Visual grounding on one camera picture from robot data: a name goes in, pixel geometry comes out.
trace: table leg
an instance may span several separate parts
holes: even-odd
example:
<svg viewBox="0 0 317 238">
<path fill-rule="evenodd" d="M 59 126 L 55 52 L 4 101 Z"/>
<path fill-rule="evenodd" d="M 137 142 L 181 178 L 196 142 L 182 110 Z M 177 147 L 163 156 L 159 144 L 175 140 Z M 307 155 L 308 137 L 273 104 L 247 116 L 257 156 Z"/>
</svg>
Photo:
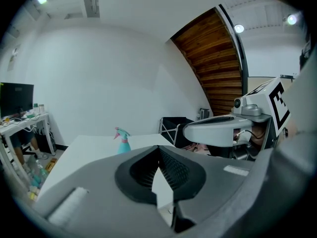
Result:
<svg viewBox="0 0 317 238">
<path fill-rule="evenodd" d="M 54 149 L 53 149 L 53 146 L 52 146 L 52 142 L 51 142 L 51 137 L 50 137 L 50 129 L 49 129 L 49 126 L 48 126 L 48 122 L 49 122 L 49 118 L 48 117 L 45 117 L 45 120 L 43 120 L 43 126 L 44 126 L 44 131 L 45 131 L 45 135 L 46 135 L 46 139 L 48 141 L 48 144 L 49 144 L 49 148 L 50 148 L 50 151 L 51 151 L 51 154 L 53 156 L 56 155 Z"/>
<path fill-rule="evenodd" d="M 17 180 L 17 182 L 20 184 L 20 186 L 24 190 L 28 191 L 27 185 L 20 179 L 20 177 L 18 176 L 18 174 L 14 170 L 14 168 L 10 162 L 10 159 L 8 158 L 8 156 L 6 154 L 5 148 L 1 142 L 0 142 L 0 160 L 2 162 L 4 171 L 7 172 L 9 175 L 12 175 Z"/>
<path fill-rule="evenodd" d="M 31 181 L 30 181 L 29 176 L 28 176 L 27 173 L 25 172 L 25 170 L 24 170 L 24 168 L 22 167 L 22 165 L 21 165 L 21 163 L 20 163 L 18 157 L 17 157 L 16 154 L 15 154 L 15 151 L 14 151 L 13 145 L 12 145 L 12 143 L 11 143 L 10 137 L 7 136 L 7 135 L 5 135 L 4 137 L 5 137 L 6 144 L 8 145 L 8 148 L 9 148 L 9 150 L 10 150 L 10 153 L 11 153 L 13 159 L 14 159 L 15 164 L 16 164 L 16 165 L 18 166 L 18 168 L 20 169 L 20 171 L 21 171 L 22 175 L 24 176 L 25 180 L 26 180 L 29 184 L 31 184 Z"/>
</svg>

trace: cable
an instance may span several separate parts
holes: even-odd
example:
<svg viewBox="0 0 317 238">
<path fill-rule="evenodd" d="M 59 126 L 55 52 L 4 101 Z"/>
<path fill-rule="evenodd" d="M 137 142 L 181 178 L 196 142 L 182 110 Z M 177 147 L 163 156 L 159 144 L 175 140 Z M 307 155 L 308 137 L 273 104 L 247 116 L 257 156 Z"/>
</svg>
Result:
<svg viewBox="0 0 317 238">
<path fill-rule="evenodd" d="M 263 137 L 263 136 L 262 137 L 255 136 L 255 134 L 252 131 L 249 131 L 248 129 L 246 129 L 245 131 L 251 133 L 253 135 L 253 137 L 255 137 L 256 139 L 261 139 Z"/>
<path fill-rule="evenodd" d="M 54 137 L 53 137 L 53 134 L 49 131 L 50 135 L 52 136 L 52 139 L 55 141 Z"/>
<path fill-rule="evenodd" d="M 28 118 L 28 119 L 25 119 L 25 120 L 22 120 L 22 119 L 20 119 L 20 118 L 11 118 L 11 119 L 19 119 L 19 120 L 21 120 L 21 121 L 19 121 L 18 123 L 9 123 L 8 125 L 2 125 L 3 127 L 8 127 L 8 126 L 10 126 L 11 124 L 13 124 L 13 125 L 19 125 L 21 122 L 23 122 L 23 121 L 29 121 L 29 120 L 33 120 L 33 121 L 37 121 L 38 119 L 40 119 L 40 118 L 37 118 L 37 119 L 32 119 L 32 118 Z"/>
<path fill-rule="evenodd" d="M 36 127 L 35 126 L 33 126 L 32 128 L 31 128 L 31 130 L 27 130 L 27 129 L 25 129 L 25 128 L 21 128 L 22 130 L 25 130 L 26 132 L 32 132 L 32 130 L 34 130 Z"/>
</svg>

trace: teal spray bottle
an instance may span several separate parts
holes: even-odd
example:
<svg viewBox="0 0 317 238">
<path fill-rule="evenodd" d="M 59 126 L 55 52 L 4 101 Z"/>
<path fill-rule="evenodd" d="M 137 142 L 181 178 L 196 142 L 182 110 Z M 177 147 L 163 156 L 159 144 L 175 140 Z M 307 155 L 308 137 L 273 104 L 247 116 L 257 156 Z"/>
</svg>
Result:
<svg viewBox="0 0 317 238">
<path fill-rule="evenodd" d="M 117 131 L 117 134 L 115 135 L 114 139 L 116 139 L 118 136 L 121 136 L 122 138 L 120 146 L 119 146 L 118 154 L 131 151 L 131 147 L 128 142 L 128 136 L 131 136 L 131 135 L 125 130 L 120 129 L 118 127 L 116 127 L 115 129 Z"/>
</svg>

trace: wooden slat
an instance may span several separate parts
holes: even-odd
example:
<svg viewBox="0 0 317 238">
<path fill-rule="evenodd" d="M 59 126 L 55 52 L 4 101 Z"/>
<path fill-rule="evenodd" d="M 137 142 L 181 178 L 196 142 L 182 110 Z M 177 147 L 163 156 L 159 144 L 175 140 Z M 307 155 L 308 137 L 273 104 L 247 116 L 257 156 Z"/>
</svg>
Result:
<svg viewBox="0 0 317 238">
<path fill-rule="evenodd" d="M 175 40 L 179 36 L 184 35 L 185 32 L 187 32 L 190 28 L 204 20 L 205 18 L 210 18 L 214 14 L 217 14 L 215 9 L 210 9 L 209 11 L 206 11 L 204 14 L 200 15 L 199 17 L 192 20 L 190 23 L 188 23 L 186 26 L 184 26 L 182 29 L 180 29 L 172 38 Z"/>
<path fill-rule="evenodd" d="M 231 94 L 208 94 L 208 97 L 210 99 L 210 102 L 212 102 L 212 100 L 234 101 L 235 98 L 240 97 L 240 96 L 231 95 Z"/>
<path fill-rule="evenodd" d="M 223 115 L 228 115 L 228 114 L 222 114 L 222 113 L 213 112 L 213 116 L 214 117 L 223 116 Z"/>
<path fill-rule="evenodd" d="M 193 66 L 200 66 L 206 63 L 211 62 L 212 60 L 218 59 L 218 58 L 225 58 L 228 56 L 236 55 L 236 51 L 234 49 L 228 49 L 228 50 L 222 50 L 211 54 L 205 54 L 202 57 L 199 57 L 198 59 L 192 60 Z"/>
<path fill-rule="evenodd" d="M 234 95 L 242 95 L 241 88 L 219 88 L 216 90 L 208 90 L 208 94 L 234 94 Z"/>
<path fill-rule="evenodd" d="M 224 29 L 224 25 L 222 24 L 222 22 L 220 20 L 216 21 L 211 25 L 205 25 L 204 27 L 200 28 L 196 32 L 195 36 L 185 39 L 183 42 L 180 42 L 180 44 L 183 45 L 184 47 L 191 46 L 193 42 L 201 41 L 205 38 L 208 38 L 209 36 L 212 36 L 214 32 L 223 30 L 223 29 Z"/>
<path fill-rule="evenodd" d="M 184 43 L 188 40 L 191 41 L 192 39 L 195 39 L 196 35 L 200 31 L 208 31 L 209 28 L 212 28 L 215 25 L 215 23 L 217 25 L 223 26 L 221 19 L 219 18 L 217 13 L 214 13 L 213 15 L 206 15 L 199 22 L 192 25 L 190 28 L 186 29 L 186 31 L 184 31 L 181 35 L 175 38 L 175 41 L 178 43 Z"/>
<path fill-rule="evenodd" d="M 218 81 L 215 83 L 203 84 L 205 88 L 214 88 L 214 87 L 242 87 L 241 80 L 228 80 L 228 81 Z"/>
<path fill-rule="evenodd" d="M 208 81 L 208 80 L 213 80 L 213 79 L 222 79 L 222 78 L 241 78 L 240 72 L 239 71 L 229 71 L 229 72 L 221 72 L 221 73 L 214 73 L 211 74 L 210 76 L 203 76 L 200 77 L 201 81 Z"/>
<path fill-rule="evenodd" d="M 189 45 L 182 46 L 182 49 L 185 52 L 190 52 L 192 50 L 195 50 L 197 48 L 205 47 L 212 42 L 216 42 L 222 38 L 230 38 L 227 29 L 226 28 L 221 28 L 218 31 L 215 31 L 213 33 L 210 33 L 208 35 L 205 35 L 204 38 L 200 38 L 198 40 L 195 39 L 195 41 L 191 42 Z"/>
<path fill-rule="evenodd" d="M 214 116 L 222 116 L 222 115 L 228 115 L 230 114 L 229 111 L 224 111 L 224 110 L 218 110 L 218 109 L 212 109 L 213 115 Z"/>
<path fill-rule="evenodd" d="M 215 10 L 209 10 L 172 38 L 195 72 L 215 115 L 231 112 L 242 95 L 240 63 L 230 33 Z"/>
<path fill-rule="evenodd" d="M 224 110 L 224 111 L 231 112 L 232 108 L 233 108 L 233 106 L 211 104 L 211 110 L 217 109 L 217 110 Z"/>
<path fill-rule="evenodd" d="M 197 69 L 197 73 L 202 73 L 202 72 L 208 72 L 208 71 L 217 71 L 220 69 L 227 69 L 227 68 L 237 68 L 239 70 L 239 62 L 236 61 L 224 61 L 220 63 L 216 63 L 213 65 L 208 65 L 204 67 L 200 67 Z"/>
<path fill-rule="evenodd" d="M 230 106 L 233 107 L 234 101 L 224 101 L 224 100 L 210 100 L 210 103 L 212 105 L 224 105 L 224 106 Z"/>
<path fill-rule="evenodd" d="M 229 36 L 224 36 L 217 41 L 208 42 L 208 44 L 201 46 L 200 48 L 193 48 L 191 51 L 186 51 L 186 55 L 190 60 L 192 60 L 195 59 L 195 57 L 199 56 L 200 53 L 204 52 L 205 50 L 214 48 L 225 43 L 231 43 L 231 39 Z"/>
</svg>

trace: white table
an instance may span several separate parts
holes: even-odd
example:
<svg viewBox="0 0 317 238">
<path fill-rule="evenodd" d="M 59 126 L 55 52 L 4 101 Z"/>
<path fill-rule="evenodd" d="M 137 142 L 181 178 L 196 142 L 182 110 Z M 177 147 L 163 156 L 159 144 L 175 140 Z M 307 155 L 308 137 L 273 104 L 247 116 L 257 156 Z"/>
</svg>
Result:
<svg viewBox="0 0 317 238">
<path fill-rule="evenodd" d="M 47 139 L 49 147 L 50 147 L 51 154 L 55 155 L 55 151 L 54 151 L 52 143 L 51 143 L 50 130 L 49 130 L 49 126 L 48 126 L 49 114 L 42 114 L 42 115 L 39 115 L 38 117 L 27 119 L 27 120 L 24 120 L 21 122 L 18 122 L 18 121 L 13 122 L 11 125 L 8 125 L 8 126 L 0 125 L 0 135 L 4 136 L 5 141 L 8 145 L 9 150 L 10 150 L 10 153 L 11 153 L 16 165 L 20 169 L 24 179 L 22 180 L 15 172 L 15 170 L 14 170 L 14 168 L 13 168 L 13 166 L 12 166 L 12 164 L 11 164 L 11 162 L 10 162 L 6 152 L 5 152 L 5 149 L 1 143 L 0 143 L 0 160 L 4 166 L 4 169 L 7 172 L 12 173 L 12 175 L 17 179 L 17 181 L 20 183 L 20 185 L 23 188 L 25 188 L 26 190 L 28 190 L 28 185 L 30 184 L 30 178 L 26 174 L 24 168 L 22 167 L 21 163 L 19 162 L 19 160 L 15 154 L 10 137 L 13 134 L 17 133 L 18 131 L 20 131 L 28 126 L 34 125 L 38 122 L 41 122 L 41 121 L 44 122 L 43 127 L 44 127 L 44 131 L 45 131 L 46 139 Z"/>
<path fill-rule="evenodd" d="M 78 136 L 53 167 L 43 184 L 39 197 L 87 163 L 116 155 L 121 138 L 118 137 L 115 140 L 113 138 L 113 136 Z M 160 134 L 131 136 L 128 137 L 128 140 L 131 150 L 153 145 L 173 146 Z M 158 190 L 167 192 L 158 198 L 158 201 L 160 201 L 158 205 L 161 206 L 172 200 L 169 195 L 170 193 L 172 195 L 172 190 L 166 184 L 167 182 L 163 175 L 159 175 L 158 179 L 153 182 L 153 192 Z"/>
</svg>

